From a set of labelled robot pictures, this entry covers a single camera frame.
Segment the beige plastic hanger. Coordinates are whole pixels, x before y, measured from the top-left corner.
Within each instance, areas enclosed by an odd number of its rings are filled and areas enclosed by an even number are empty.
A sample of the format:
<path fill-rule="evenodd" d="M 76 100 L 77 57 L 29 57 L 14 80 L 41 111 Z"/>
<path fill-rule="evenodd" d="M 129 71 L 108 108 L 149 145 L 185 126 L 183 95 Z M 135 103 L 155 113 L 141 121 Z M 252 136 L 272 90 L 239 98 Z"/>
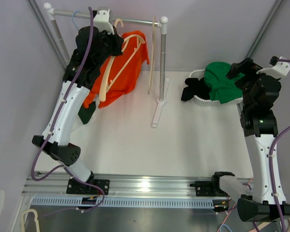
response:
<path fill-rule="evenodd" d="M 156 17 L 153 16 L 152 20 L 152 50 L 151 50 L 151 61 L 150 61 L 150 70 L 149 70 L 149 80 L 148 80 L 148 88 L 147 94 L 149 95 L 152 87 L 152 78 L 155 64 L 155 50 L 156 50 L 156 27 L 155 27 Z"/>
<path fill-rule="evenodd" d="M 115 60 L 118 59 L 119 57 L 115 57 L 115 56 L 110 57 L 110 60 L 107 63 L 106 69 L 105 69 L 103 77 L 102 77 L 101 85 L 100 85 L 99 100 L 101 102 L 106 101 L 107 92 L 111 89 L 111 87 L 116 82 L 116 80 L 119 78 L 121 73 L 125 70 L 127 65 L 131 62 L 133 57 L 136 55 L 138 50 L 141 48 L 141 45 L 145 44 L 145 40 L 144 40 L 143 36 L 141 36 L 140 34 L 133 33 L 131 35 L 128 35 L 127 37 L 124 38 L 124 41 L 123 41 L 123 46 L 121 48 L 122 55 L 125 55 L 126 50 L 129 47 L 130 41 L 133 39 L 135 39 L 135 42 L 136 42 L 135 47 L 133 49 L 133 52 L 130 54 L 129 57 L 120 58 L 120 60 L 122 61 L 122 64 L 119 64 L 118 62 L 116 63 L 116 68 L 118 68 L 118 70 L 117 70 L 117 73 L 113 77 L 110 77 L 111 70 L 112 70 L 112 67 L 113 67 Z"/>

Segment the orange t shirt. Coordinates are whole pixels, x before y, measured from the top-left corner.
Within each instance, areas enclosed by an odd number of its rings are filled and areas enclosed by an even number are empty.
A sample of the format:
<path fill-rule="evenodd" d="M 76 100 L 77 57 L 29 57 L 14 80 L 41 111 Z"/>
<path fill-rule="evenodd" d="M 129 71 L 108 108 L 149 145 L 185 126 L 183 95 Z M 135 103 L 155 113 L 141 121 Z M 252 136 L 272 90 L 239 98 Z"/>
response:
<path fill-rule="evenodd" d="M 122 38 L 125 38 L 128 35 L 131 35 L 133 33 L 140 34 L 141 36 L 143 36 L 144 40 L 146 41 L 145 35 L 139 30 L 123 33 Z M 113 77 L 117 73 L 118 68 L 116 68 L 116 63 L 118 62 L 119 64 L 122 64 L 122 61 L 120 60 L 120 58 L 129 57 L 130 54 L 133 52 L 135 43 L 136 43 L 135 39 L 131 40 L 129 47 L 126 50 L 125 55 L 118 56 L 119 58 L 115 60 L 112 70 L 111 70 L 110 77 Z M 146 43 L 141 45 L 141 48 L 138 50 L 138 52 L 133 57 L 131 62 L 127 65 L 127 67 L 121 73 L 121 75 L 113 84 L 111 89 L 107 92 L 106 101 L 100 102 L 99 108 L 103 108 L 112 104 L 122 95 L 128 94 L 134 90 L 138 77 L 141 72 L 141 66 L 144 62 L 147 62 L 148 65 L 150 64 Z"/>

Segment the black t shirt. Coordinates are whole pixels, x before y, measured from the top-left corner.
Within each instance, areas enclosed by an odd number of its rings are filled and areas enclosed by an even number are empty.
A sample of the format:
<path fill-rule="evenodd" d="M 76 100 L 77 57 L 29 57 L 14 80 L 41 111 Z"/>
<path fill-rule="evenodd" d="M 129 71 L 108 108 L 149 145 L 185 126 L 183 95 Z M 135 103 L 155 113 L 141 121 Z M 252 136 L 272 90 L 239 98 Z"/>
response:
<path fill-rule="evenodd" d="M 204 78 L 187 78 L 185 84 L 187 86 L 182 91 L 181 101 L 187 102 L 194 96 L 203 100 L 210 100 L 210 88 L 206 86 Z"/>

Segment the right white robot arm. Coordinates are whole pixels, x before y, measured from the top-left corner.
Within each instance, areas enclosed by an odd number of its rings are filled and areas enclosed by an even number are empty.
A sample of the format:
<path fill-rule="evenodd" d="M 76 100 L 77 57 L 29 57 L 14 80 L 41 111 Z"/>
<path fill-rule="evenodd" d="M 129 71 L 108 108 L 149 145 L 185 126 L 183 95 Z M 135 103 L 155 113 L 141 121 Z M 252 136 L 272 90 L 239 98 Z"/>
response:
<path fill-rule="evenodd" d="M 213 194 L 227 193 L 237 202 L 237 212 L 243 222 L 273 222 L 290 218 L 280 182 L 276 144 L 278 126 L 272 111 L 281 90 L 280 79 L 290 71 L 290 64 L 283 57 L 273 56 L 271 66 L 263 68 L 246 58 L 231 65 L 226 77 L 234 79 L 242 91 L 243 106 L 240 115 L 246 146 L 253 171 L 253 189 L 241 184 L 233 174 L 215 173 L 210 184 Z"/>

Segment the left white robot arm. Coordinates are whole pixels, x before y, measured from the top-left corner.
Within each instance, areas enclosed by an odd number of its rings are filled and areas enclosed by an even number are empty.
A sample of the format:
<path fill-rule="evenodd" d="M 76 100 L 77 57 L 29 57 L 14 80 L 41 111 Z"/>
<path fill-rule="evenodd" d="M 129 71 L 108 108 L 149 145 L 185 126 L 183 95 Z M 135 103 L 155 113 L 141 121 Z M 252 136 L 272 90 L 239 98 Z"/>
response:
<path fill-rule="evenodd" d="M 85 98 L 101 74 L 101 67 L 110 56 L 122 55 L 124 39 L 117 31 L 108 32 L 94 26 L 83 27 L 75 38 L 77 48 L 66 67 L 62 89 L 48 126 L 32 143 L 39 149 L 31 167 L 34 169 L 42 152 L 59 163 L 77 181 L 84 194 L 94 190 L 94 174 L 80 159 L 81 148 L 70 142 L 74 122 Z"/>

